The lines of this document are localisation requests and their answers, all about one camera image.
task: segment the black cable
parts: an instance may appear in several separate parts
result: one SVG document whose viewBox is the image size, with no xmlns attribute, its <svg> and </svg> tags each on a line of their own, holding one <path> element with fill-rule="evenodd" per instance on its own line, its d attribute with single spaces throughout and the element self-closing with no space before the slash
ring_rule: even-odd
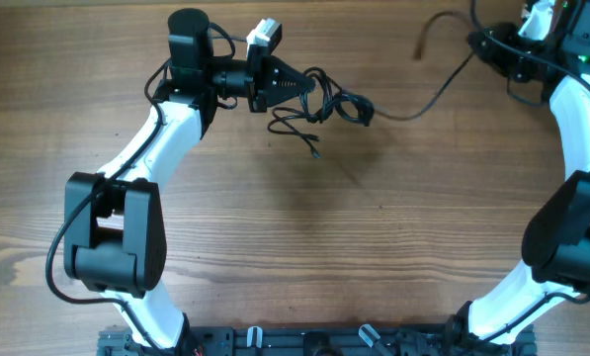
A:
<svg viewBox="0 0 590 356">
<path fill-rule="evenodd" d="M 476 0 L 470 0 L 470 20 L 477 31 L 483 31 L 483 26 L 476 17 Z"/>
<path fill-rule="evenodd" d="M 217 106 L 219 108 L 223 108 L 224 110 L 233 110 L 233 109 L 237 108 L 237 98 L 233 97 L 233 100 L 234 100 L 233 104 L 225 104 L 225 103 L 218 101 Z"/>
<path fill-rule="evenodd" d="M 222 36 L 222 38 L 228 42 L 228 46 L 231 47 L 230 54 L 220 56 L 219 58 L 232 59 L 235 56 L 235 44 L 233 43 L 233 38 L 229 36 L 228 33 L 216 23 L 209 23 L 209 28 L 219 33 Z"/>
<path fill-rule="evenodd" d="M 156 121 L 156 126 L 154 127 L 154 130 L 149 135 L 149 137 L 145 140 L 145 142 L 136 150 L 136 152 L 124 163 L 124 165 L 115 174 L 113 174 L 110 178 L 106 179 L 99 187 L 97 187 L 95 190 L 93 190 L 84 200 L 81 201 L 81 203 L 79 203 L 79 205 L 77 205 L 77 207 L 75 207 L 75 209 L 72 212 L 70 212 L 68 217 L 66 217 L 66 219 L 64 220 L 64 223 L 57 231 L 57 234 L 55 235 L 55 238 L 53 239 L 53 241 L 50 245 L 50 248 L 48 249 L 48 254 L 46 255 L 46 265 L 45 265 L 45 270 L 44 270 L 44 275 L 46 277 L 46 283 L 48 284 L 48 288 L 50 289 L 50 291 L 56 297 L 60 298 L 61 300 L 65 301 L 67 303 L 70 303 L 73 305 L 93 305 L 93 304 L 112 303 L 112 304 L 116 304 L 116 305 L 120 306 L 122 308 L 122 311 L 126 313 L 129 320 L 134 324 L 134 327 L 136 328 L 136 330 L 143 336 L 145 341 L 147 341 L 149 343 L 149 345 L 152 347 L 152 349 L 154 349 L 154 351 L 159 356 L 165 355 L 166 352 L 161 350 L 158 347 L 158 345 L 154 342 L 154 340 L 152 340 L 152 338 L 145 331 L 143 325 L 140 323 L 140 321 L 138 320 L 136 315 L 134 315 L 133 311 L 130 309 L 127 302 L 119 300 L 119 299 L 115 299 L 115 298 L 75 299 L 75 298 L 68 297 L 64 293 L 62 293 L 57 288 L 57 286 L 55 285 L 55 281 L 53 280 L 53 259 L 55 257 L 55 252 L 57 251 L 57 246 L 59 245 L 59 242 L 64 237 L 64 235 L 66 234 L 66 231 L 72 225 L 72 223 L 75 221 L 77 216 L 84 210 L 84 208 L 86 208 L 86 206 L 88 206 L 89 204 L 92 204 L 92 202 L 95 201 L 97 199 L 97 197 L 99 195 L 101 195 L 122 174 L 126 173 L 128 170 L 130 170 L 132 168 L 132 166 L 134 165 L 136 160 L 147 150 L 149 145 L 154 141 L 154 139 L 156 138 L 156 135 L 158 134 L 158 132 L 160 131 L 160 129 L 164 125 L 163 112 L 160 109 L 160 107 L 158 106 L 158 103 L 156 103 L 152 99 L 152 97 L 149 95 L 148 90 L 149 90 L 150 84 L 154 81 L 154 79 L 158 76 L 158 74 L 160 74 L 163 70 L 166 70 L 167 66 L 169 65 L 169 62 L 170 62 L 170 59 L 166 60 L 165 63 L 163 63 L 163 65 L 161 65 L 160 68 L 158 68 L 156 70 L 156 72 L 154 72 L 154 74 L 145 83 L 145 89 L 144 89 L 145 98 L 147 98 L 149 103 L 154 107 L 154 109 L 156 110 L 156 114 L 158 115 L 158 120 Z"/>
<path fill-rule="evenodd" d="M 344 120 L 350 123 L 363 124 L 365 126 L 368 126 L 369 122 L 372 120 L 372 117 L 374 116 L 375 109 L 374 104 L 369 99 L 362 95 L 353 94 L 343 89 L 332 78 L 327 76 L 327 74 L 325 74 L 325 71 L 323 71 L 323 69 L 321 68 L 308 68 L 306 71 L 303 72 L 303 75 L 313 78 L 318 82 L 319 86 L 321 87 L 323 96 L 323 103 L 321 105 L 321 108 L 319 108 L 315 113 L 312 114 L 309 111 L 308 93 L 303 93 L 299 95 L 302 110 L 296 110 L 289 107 L 273 108 L 272 114 L 275 119 L 268 123 L 268 131 L 272 134 L 292 134 L 300 137 L 310 147 L 312 155 L 315 158 L 319 158 L 321 155 L 312 144 L 312 141 L 319 141 L 318 136 L 315 134 L 300 132 L 290 123 L 288 123 L 289 120 L 306 119 L 311 124 L 323 124 L 323 122 L 334 113 L 334 110 L 336 110 L 338 115 Z M 334 94 L 333 88 L 337 89 L 336 94 Z M 356 109 L 356 117 L 352 117 L 349 114 L 347 114 L 347 112 L 343 108 L 343 103 L 348 102 L 352 104 Z M 287 112 L 291 113 L 292 115 L 281 117 L 277 114 L 278 112 Z M 272 126 L 276 123 L 281 123 L 290 130 L 274 130 Z"/>
<path fill-rule="evenodd" d="M 457 19 L 461 21 L 464 25 L 468 27 L 470 31 L 472 31 L 472 23 L 468 18 L 468 15 L 460 12 L 460 11 L 442 11 L 428 19 L 424 25 L 422 26 L 422 30 L 420 31 L 420 36 L 418 36 L 417 44 L 415 45 L 415 50 L 413 51 L 413 59 L 420 60 L 424 56 L 424 50 L 426 49 L 426 39 L 431 30 L 433 24 L 441 18 L 450 17 L 453 19 Z"/>
<path fill-rule="evenodd" d="M 543 106 L 543 105 L 545 104 L 545 102 L 543 101 L 543 99 L 541 99 L 541 101 L 540 101 L 540 102 L 536 102 L 536 103 L 535 103 L 535 102 L 529 101 L 529 100 L 527 100 L 527 99 L 525 99 L 525 98 L 523 98 L 523 97 L 519 96 L 519 95 L 518 95 L 518 94 L 516 94 L 515 92 L 513 92 L 513 91 L 510 89 L 510 81 L 511 81 L 511 79 L 512 79 L 511 77 L 508 77 L 508 81 L 507 81 L 507 85 L 506 85 L 506 92 L 508 93 L 508 95 L 509 95 L 509 96 L 510 96 L 512 99 L 514 99 L 514 100 L 518 101 L 519 103 L 522 103 L 522 104 L 525 104 L 525 105 L 529 105 L 529 106 L 531 106 L 531 107 L 533 107 L 533 108 L 539 108 L 539 107 L 541 107 L 541 106 Z"/>
<path fill-rule="evenodd" d="M 230 37 L 231 37 L 231 39 L 232 39 L 233 41 L 236 41 L 236 42 L 241 42 L 241 43 L 245 43 L 245 44 L 246 44 L 246 39 L 244 39 L 243 37 L 240 37 L 240 36 L 234 36 L 234 35 L 231 35 Z M 211 38 L 212 38 L 213 40 L 224 40 L 224 36 L 212 36 Z"/>
<path fill-rule="evenodd" d="M 428 102 L 428 104 L 426 104 L 426 106 L 424 108 L 422 108 L 422 110 L 420 110 L 419 112 L 409 115 L 409 116 L 406 116 L 406 117 L 401 117 L 401 116 L 391 115 L 389 113 L 383 112 L 381 109 L 376 109 L 377 114 L 379 114 L 387 119 L 396 120 L 396 121 L 411 121 L 411 120 L 415 120 L 415 119 L 420 118 L 422 115 L 424 115 L 424 113 L 429 111 L 435 105 L 435 103 L 437 102 L 438 99 L 440 99 L 440 96 L 442 96 L 442 94 L 444 93 L 446 88 L 448 88 L 448 86 L 453 82 L 455 77 L 458 74 L 460 74 L 460 72 L 465 68 L 465 66 L 468 64 L 468 62 L 470 61 L 470 59 L 473 56 L 474 56 L 474 52 L 469 54 L 468 57 L 466 59 L 464 59 L 462 64 L 460 64 L 460 66 L 457 69 L 455 69 L 453 74 L 451 74 L 451 76 L 444 82 L 444 85 L 442 85 L 440 90 L 437 91 L 437 93 L 435 94 L 433 99 L 431 99 L 431 101 Z"/>
</svg>

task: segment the wooden table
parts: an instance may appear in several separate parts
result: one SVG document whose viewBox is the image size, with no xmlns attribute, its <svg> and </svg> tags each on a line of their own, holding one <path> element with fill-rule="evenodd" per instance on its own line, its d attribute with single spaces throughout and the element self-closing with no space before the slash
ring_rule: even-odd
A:
<svg viewBox="0 0 590 356">
<path fill-rule="evenodd" d="M 484 23 L 517 19 L 516 2 L 480 4 Z M 405 114 L 468 53 L 466 29 L 444 20 L 413 61 L 420 26 L 466 5 L 196 6 L 241 36 L 263 17 L 280 20 L 275 55 Z M 43 265 L 68 177 L 96 171 L 144 122 L 142 87 L 168 56 L 166 21 L 178 8 L 0 9 L 0 355 L 89 355 L 97 331 L 123 323 L 113 307 L 59 301 Z M 444 321 L 515 266 L 527 221 L 563 179 L 549 110 L 509 99 L 476 59 L 418 121 L 299 124 L 321 137 L 322 159 L 247 109 L 217 113 L 162 196 L 163 279 L 192 325 Z M 56 259 L 58 285 L 89 296 Z M 590 355 L 590 305 L 561 305 L 537 326 L 540 355 Z"/>
</svg>

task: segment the white robotic arm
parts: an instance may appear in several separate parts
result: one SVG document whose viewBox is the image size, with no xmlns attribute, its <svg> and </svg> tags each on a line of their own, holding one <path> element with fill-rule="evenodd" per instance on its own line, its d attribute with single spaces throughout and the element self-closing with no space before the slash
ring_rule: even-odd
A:
<svg viewBox="0 0 590 356">
<path fill-rule="evenodd" d="M 519 36 L 535 41 L 543 40 L 555 26 L 554 0 L 538 1 L 527 15 L 529 17 L 521 27 Z M 581 77 L 590 84 L 590 75 L 582 74 Z M 565 76 L 554 89 L 549 106 L 560 131 L 565 179 L 575 171 L 590 172 L 590 91 L 575 79 Z M 547 294 L 555 292 L 574 298 L 579 295 L 571 286 L 536 282 L 532 268 L 521 260 L 494 290 L 470 305 L 468 329 L 479 338 L 486 339 L 512 324 L 540 303 Z M 518 326 L 490 342 L 513 343 L 521 330 L 563 301 L 564 299 L 559 298 L 548 301 Z"/>
<path fill-rule="evenodd" d="M 163 112 L 163 127 L 134 166 L 119 179 L 131 182 L 144 178 L 148 182 L 157 183 L 158 189 L 162 192 L 182 158 L 200 142 L 202 120 L 200 111 L 187 104 L 166 101 L 158 105 Z M 110 163 L 99 169 L 99 172 L 107 178 L 117 172 L 123 162 L 150 136 L 157 120 L 158 114 L 152 107 L 145 125 L 127 147 Z M 183 330 L 184 316 L 172 303 L 162 280 L 153 290 L 146 292 L 143 298 L 135 298 L 130 293 L 112 289 L 107 289 L 101 295 L 104 298 L 116 298 L 127 302 L 159 348 L 172 348 L 178 343 Z M 126 312 L 120 306 L 117 306 L 117 309 L 133 330 L 134 341 L 149 346 Z"/>
</svg>

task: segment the black actuator housing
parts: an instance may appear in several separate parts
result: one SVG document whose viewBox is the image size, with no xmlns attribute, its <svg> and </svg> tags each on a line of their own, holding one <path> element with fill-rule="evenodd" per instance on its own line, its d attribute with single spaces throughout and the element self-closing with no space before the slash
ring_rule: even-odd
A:
<svg viewBox="0 0 590 356">
<path fill-rule="evenodd" d="M 75 173 L 66 183 L 66 217 L 106 179 Z M 123 214 L 123 229 L 98 219 Z M 117 181 L 73 221 L 64 236 L 64 269 L 94 292 L 107 289 L 142 298 L 160 280 L 167 242 L 158 185 L 143 179 Z"/>
<path fill-rule="evenodd" d="M 218 96 L 246 98 L 251 112 L 265 113 L 269 107 L 314 89 L 314 79 L 271 55 L 281 40 L 281 25 L 271 32 L 268 45 L 251 44 L 246 59 L 233 59 L 232 42 L 232 53 L 213 55 L 211 30 L 221 32 L 225 39 L 228 35 L 211 23 L 202 10 L 178 10 L 169 17 L 167 25 L 171 78 L 161 81 L 154 99 L 185 103 L 199 110 L 203 135 L 216 109 L 226 106 L 218 103 Z"/>
<path fill-rule="evenodd" d="M 575 171 L 532 218 L 522 254 L 535 281 L 590 294 L 590 172 Z"/>
</svg>

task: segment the tangled cable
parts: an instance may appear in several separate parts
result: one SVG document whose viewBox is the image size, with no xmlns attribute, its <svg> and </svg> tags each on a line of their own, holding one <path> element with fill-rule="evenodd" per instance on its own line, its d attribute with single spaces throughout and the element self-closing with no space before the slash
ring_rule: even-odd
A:
<svg viewBox="0 0 590 356">
<path fill-rule="evenodd" d="M 302 133 L 297 130 L 293 125 L 289 123 L 290 120 L 306 119 L 311 124 L 320 123 L 323 124 L 333 113 L 334 110 L 341 116 L 341 118 L 354 124 L 363 124 L 368 126 L 372 117 L 374 116 L 374 104 L 366 97 L 358 94 L 353 94 L 340 85 L 338 85 L 332 78 L 325 74 L 323 69 L 318 67 L 308 68 L 303 75 L 316 80 L 321 87 L 323 92 L 323 103 L 315 113 L 311 113 L 309 110 L 308 94 L 303 93 L 299 95 L 301 101 L 302 110 L 297 110 L 289 107 L 275 107 L 272 110 L 274 119 L 268 123 L 268 131 L 272 134 L 291 134 L 300 137 L 309 147 L 312 155 L 315 158 L 320 158 L 320 153 L 314 147 L 312 142 L 319 142 L 319 138 L 315 134 Z M 349 115 L 343 108 L 343 103 L 351 103 L 357 111 L 356 117 Z M 290 113 L 287 116 L 279 116 L 278 112 Z M 280 131 L 273 129 L 273 125 L 281 123 L 286 126 L 289 131 Z"/>
</svg>

